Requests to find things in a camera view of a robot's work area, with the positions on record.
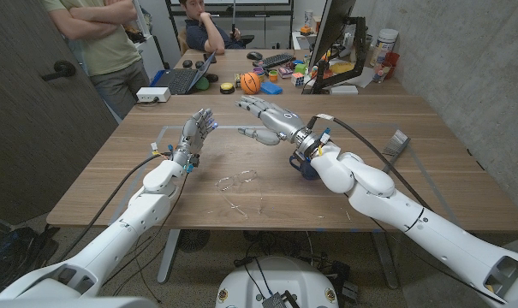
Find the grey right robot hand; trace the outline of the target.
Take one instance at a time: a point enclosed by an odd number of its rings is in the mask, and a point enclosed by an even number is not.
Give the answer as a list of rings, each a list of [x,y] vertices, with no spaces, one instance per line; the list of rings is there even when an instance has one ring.
[[[235,105],[258,117],[265,126],[265,129],[239,127],[238,132],[247,137],[264,145],[277,145],[286,140],[295,144],[305,157],[311,157],[320,146],[320,136],[290,110],[253,96],[242,96]]]

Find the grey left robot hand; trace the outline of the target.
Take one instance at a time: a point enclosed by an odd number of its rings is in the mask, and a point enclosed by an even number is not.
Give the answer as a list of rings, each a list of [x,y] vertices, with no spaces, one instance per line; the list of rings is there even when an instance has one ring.
[[[199,153],[207,135],[217,127],[211,109],[199,110],[184,124],[172,160],[185,166]]]

